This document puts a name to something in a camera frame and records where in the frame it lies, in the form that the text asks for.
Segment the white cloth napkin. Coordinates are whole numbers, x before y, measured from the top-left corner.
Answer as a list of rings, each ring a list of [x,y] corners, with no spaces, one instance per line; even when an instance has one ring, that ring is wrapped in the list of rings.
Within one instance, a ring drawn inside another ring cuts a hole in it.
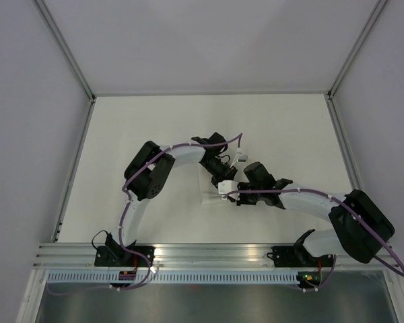
[[[218,194],[218,189],[211,183],[211,174],[202,166],[198,167],[199,196],[202,205],[228,202],[224,196]]]

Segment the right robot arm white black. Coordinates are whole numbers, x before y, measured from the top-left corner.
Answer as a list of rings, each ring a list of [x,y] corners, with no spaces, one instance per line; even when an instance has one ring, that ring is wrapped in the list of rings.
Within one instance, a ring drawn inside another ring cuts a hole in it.
[[[329,194],[276,180],[260,162],[244,169],[247,180],[237,184],[237,205],[256,205],[298,211],[328,221],[331,228],[309,229],[294,242],[294,258],[308,266],[317,258],[348,255],[368,264],[395,234],[393,224],[363,191]]]

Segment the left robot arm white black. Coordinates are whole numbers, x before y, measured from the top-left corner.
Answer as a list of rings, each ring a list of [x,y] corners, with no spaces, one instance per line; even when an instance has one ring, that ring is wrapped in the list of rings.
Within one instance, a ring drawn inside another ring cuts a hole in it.
[[[223,162],[220,155],[228,145],[241,143],[242,135],[226,140],[219,133],[209,138],[193,137],[186,143],[157,145],[144,143],[132,162],[127,166],[122,191],[127,195],[127,204],[118,227],[108,234],[105,246],[110,259],[118,266],[127,266],[133,260],[137,229],[147,204],[159,195],[173,168],[187,164],[200,164],[211,175],[211,184],[217,188],[220,182],[233,180],[237,169]]]

